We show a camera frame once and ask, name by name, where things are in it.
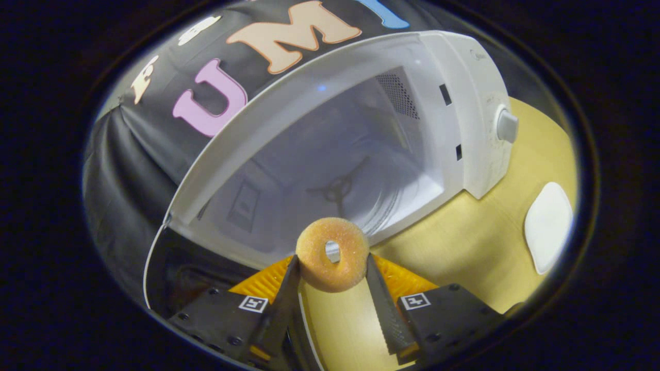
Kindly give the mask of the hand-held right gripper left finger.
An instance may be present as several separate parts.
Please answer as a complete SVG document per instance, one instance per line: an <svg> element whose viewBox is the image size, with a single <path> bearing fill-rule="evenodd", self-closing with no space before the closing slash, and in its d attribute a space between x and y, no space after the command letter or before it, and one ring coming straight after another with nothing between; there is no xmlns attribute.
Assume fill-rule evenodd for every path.
<svg viewBox="0 0 660 371"><path fill-rule="evenodd" d="M197 343L258 369L291 369L283 351L299 288L300 264L294 255L275 298L212 288L169 319Z"/></svg>

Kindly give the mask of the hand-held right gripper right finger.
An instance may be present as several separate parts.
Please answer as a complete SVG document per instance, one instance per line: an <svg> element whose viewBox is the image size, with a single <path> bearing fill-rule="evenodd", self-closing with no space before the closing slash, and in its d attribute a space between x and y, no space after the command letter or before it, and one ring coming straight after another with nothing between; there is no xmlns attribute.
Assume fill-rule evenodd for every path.
<svg viewBox="0 0 660 371"><path fill-rule="evenodd" d="M436 285L377 255L368 256L366 282L387 349L401 365L453 361L505 320L463 286Z"/></svg>

